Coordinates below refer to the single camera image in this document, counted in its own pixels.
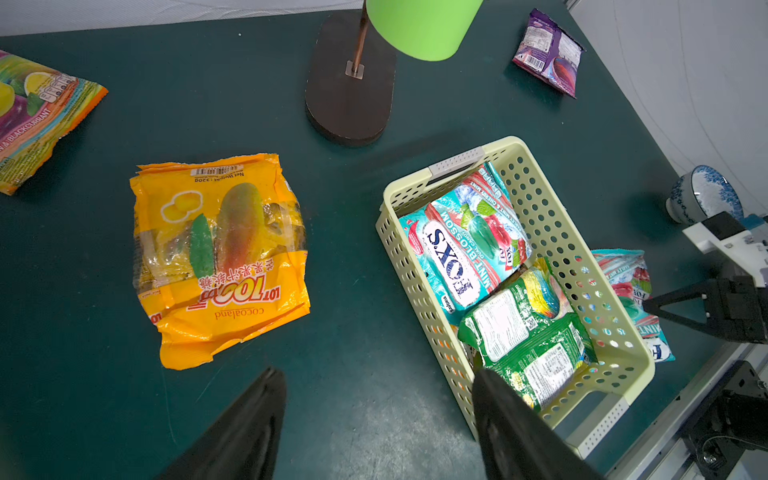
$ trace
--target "table surface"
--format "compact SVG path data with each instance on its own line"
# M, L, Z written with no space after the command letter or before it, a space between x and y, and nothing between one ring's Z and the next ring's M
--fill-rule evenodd
M510 64L533 7L588 50L578 100ZM3 476L157 474L272 365L288 382L275 478L484 478L374 224L387 183L507 135L528 144L590 247L645 250L658 293L707 275L664 212L672 167L562 2L490 0L449 60L400 54L389 126L359 149L326 141L304 114L326 15L0 38L110 90L0 198ZM166 370L131 286L128 179L137 164L258 152L280 154L301 202L312 312L212 363ZM588 457L601 472L720 345L662 325L677 361L657 366Z

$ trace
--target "yellow candy bag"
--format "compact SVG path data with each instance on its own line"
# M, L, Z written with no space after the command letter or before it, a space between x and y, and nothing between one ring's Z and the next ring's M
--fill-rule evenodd
M134 286L188 369L310 312L306 230L277 155L139 166Z

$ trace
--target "cream plastic basket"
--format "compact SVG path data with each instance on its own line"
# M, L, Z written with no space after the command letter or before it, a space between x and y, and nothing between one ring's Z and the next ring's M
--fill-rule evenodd
M565 440L583 458L654 377L654 362L525 143L517 137L502 138L393 181L384 190L376 229L456 402L477 438L472 406L475 375L398 217L441 197L486 161L493 163L507 184L512 204L534 248L533 257L549 257L554 274L590 333L598 356L598 363L579 369L570 384L540 413L554 428L589 392L607 394Z

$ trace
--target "blue and white bowl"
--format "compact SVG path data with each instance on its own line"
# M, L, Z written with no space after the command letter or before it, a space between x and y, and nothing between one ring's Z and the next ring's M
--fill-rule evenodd
M736 191L720 172L707 165L680 177L667 198L667 213L678 223L693 225L720 212L728 212L737 220L744 218Z

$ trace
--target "purple snack packet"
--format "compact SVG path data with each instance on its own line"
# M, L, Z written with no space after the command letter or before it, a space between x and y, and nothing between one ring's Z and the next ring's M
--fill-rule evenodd
M576 71L584 49L536 8L512 59L518 66L576 98Z

